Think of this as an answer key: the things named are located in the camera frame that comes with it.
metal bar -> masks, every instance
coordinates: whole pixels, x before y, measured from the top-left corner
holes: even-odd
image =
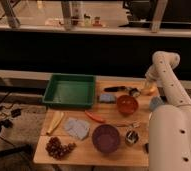
[[[12,148],[12,149],[9,149],[9,150],[0,151],[0,157],[8,156],[8,155],[19,153],[19,152],[28,152],[28,153],[30,153],[31,150],[32,149],[31,149],[30,145],[16,147],[16,148]]]
[[[61,1],[61,6],[62,6],[62,14],[64,18],[64,28],[66,30],[71,30],[72,21],[71,21],[70,2]]]
[[[154,12],[151,31],[153,33],[157,33],[160,30],[162,18],[164,16],[164,12],[167,6],[168,0],[158,0],[157,6]]]
[[[9,0],[0,0],[3,10],[5,11],[5,15],[7,16],[8,24],[11,28],[19,28],[20,22],[16,18],[15,13],[13,12],[13,8],[9,2]]]

cable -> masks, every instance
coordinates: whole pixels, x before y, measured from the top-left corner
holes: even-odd
[[[1,100],[0,104],[10,95],[11,92],[8,92]]]
[[[11,143],[10,141],[6,140],[6,139],[3,138],[2,136],[0,136],[0,139],[1,139],[2,141],[4,141],[5,143],[10,144],[12,147],[16,148],[16,146],[15,146],[13,143]],[[30,170],[30,171],[34,171],[34,170],[31,168],[28,159],[26,159],[26,157],[23,156],[21,153],[18,153],[18,154],[19,154],[19,156],[23,159],[23,161],[27,164],[29,170]]]

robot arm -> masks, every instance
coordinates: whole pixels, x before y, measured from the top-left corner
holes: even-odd
[[[146,73],[146,84],[158,78],[169,104],[153,111],[149,122],[149,170],[191,171],[191,99],[172,68],[176,53],[156,52]]]

green plastic bin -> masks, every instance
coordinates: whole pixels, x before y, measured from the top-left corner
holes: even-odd
[[[91,108],[95,97],[95,76],[53,74],[43,103],[53,107]]]

grapes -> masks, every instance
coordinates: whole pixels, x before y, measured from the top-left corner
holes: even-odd
[[[68,145],[62,145],[58,137],[51,137],[47,143],[46,150],[49,156],[60,160],[65,155],[69,154],[76,147],[75,143],[69,143]]]

